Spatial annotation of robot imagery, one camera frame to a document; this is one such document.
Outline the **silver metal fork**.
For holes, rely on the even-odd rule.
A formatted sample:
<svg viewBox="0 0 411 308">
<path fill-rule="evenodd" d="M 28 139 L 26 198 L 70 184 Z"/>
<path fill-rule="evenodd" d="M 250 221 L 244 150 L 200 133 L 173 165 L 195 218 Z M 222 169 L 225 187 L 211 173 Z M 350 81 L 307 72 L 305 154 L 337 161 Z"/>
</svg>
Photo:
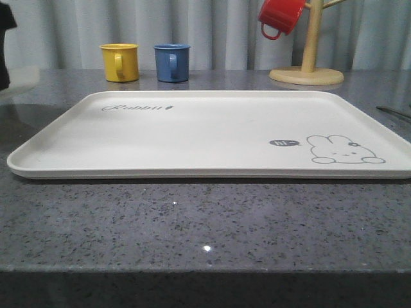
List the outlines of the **silver metal fork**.
<svg viewBox="0 0 411 308">
<path fill-rule="evenodd" d="M 403 117 L 405 119 L 411 120 L 411 115 L 409 113 L 397 110 L 395 108 L 390 108 L 390 107 L 386 107 L 386 106 L 377 106 L 376 107 L 378 110 L 390 113 L 390 114 L 394 114 L 397 115 L 399 117 Z"/>
</svg>

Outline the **white round plate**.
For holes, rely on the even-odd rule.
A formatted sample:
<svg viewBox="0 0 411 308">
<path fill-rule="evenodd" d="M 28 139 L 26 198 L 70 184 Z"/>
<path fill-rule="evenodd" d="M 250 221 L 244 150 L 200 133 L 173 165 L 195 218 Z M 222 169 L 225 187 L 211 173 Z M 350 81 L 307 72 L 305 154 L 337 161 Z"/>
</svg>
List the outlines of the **white round plate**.
<svg viewBox="0 0 411 308">
<path fill-rule="evenodd" d="M 6 99 L 34 88 L 40 81 L 40 69 L 26 66 L 9 70 L 10 84 L 1 91 L 1 99 Z"/>
</svg>

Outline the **yellow enamel mug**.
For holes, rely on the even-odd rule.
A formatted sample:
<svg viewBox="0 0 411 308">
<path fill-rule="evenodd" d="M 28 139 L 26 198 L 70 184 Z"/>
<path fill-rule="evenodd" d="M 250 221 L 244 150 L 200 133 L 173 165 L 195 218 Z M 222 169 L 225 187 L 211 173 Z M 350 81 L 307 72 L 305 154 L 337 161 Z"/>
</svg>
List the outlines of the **yellow enamel mug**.
<svg viewBox="0 0 411 308">
<path fill-rule="evenodd" d="M 107 81 L 123 83 L 139 79 L 137 44 L 102 44 L 100 49 Z"/>
</svg>

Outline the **cream rabbit serving tray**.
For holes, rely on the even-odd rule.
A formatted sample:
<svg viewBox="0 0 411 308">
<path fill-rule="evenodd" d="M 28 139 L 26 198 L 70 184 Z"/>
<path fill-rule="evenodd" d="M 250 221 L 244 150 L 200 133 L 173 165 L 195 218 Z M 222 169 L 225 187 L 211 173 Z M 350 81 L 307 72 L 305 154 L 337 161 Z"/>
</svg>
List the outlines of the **cream rabbit serving tray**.
<svg viewBox="0 0 411 308">
<path fill-rule="evenodd" d="M 410 144 L 318 91 L 112 91 L 12 152 L 34 179 L 409 178 Z"/>
</svg>

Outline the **blue enamel mug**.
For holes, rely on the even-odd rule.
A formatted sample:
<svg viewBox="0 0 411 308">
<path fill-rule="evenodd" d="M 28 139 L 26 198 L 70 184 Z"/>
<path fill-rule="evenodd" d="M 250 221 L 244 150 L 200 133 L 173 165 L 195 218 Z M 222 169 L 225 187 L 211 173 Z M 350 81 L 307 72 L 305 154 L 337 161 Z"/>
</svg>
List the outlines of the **blue enamel mug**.
<svg viewBox="0 0 411 308">
<path fill-rule="evenodd" d="M 189 79 L 189 45 L 159 44 L 153 48 L 159 81 L 178 83 Z"/>
</svg>

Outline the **red enamel mug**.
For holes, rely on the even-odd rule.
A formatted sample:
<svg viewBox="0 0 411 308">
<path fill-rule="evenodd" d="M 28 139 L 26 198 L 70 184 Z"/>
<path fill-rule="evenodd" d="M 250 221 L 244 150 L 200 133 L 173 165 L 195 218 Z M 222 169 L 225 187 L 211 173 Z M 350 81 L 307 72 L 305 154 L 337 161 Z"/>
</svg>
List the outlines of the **red enamel mug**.
<svg viewBox="0 0 411 308">
<path fill-rule="evenodd" d="M 305 8 L 305 0 L 265 0 L 258 15 L 262 35 L 270 40 L 278 39 L 281 34 L 288 35 L 297 24 Z M 277 30 L 275 36 L 265 31 L 265 26 Z"/>
</svg>

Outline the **wooden mug tree stand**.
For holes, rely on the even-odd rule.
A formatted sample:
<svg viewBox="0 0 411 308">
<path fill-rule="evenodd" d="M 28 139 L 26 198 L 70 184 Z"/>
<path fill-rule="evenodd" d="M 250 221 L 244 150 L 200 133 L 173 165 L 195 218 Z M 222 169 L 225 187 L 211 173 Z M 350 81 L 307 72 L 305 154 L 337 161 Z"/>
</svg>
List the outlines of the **wooden mug tree stand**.
<svg viewBox="0 0 411 308">
<path fill-rule="evenodd" d="M 305 7 L 310 11 L 306 43 L 301 66 L 281 67 L 272 69 L 269 77 L 276 81 L 297 85 L 334 85 L 344 81 L 340 71 L 328 68 L 316 68 L 317 50 L 319 44 L 322 11 L 344 0 L 310 1 Z"/>
</svg>

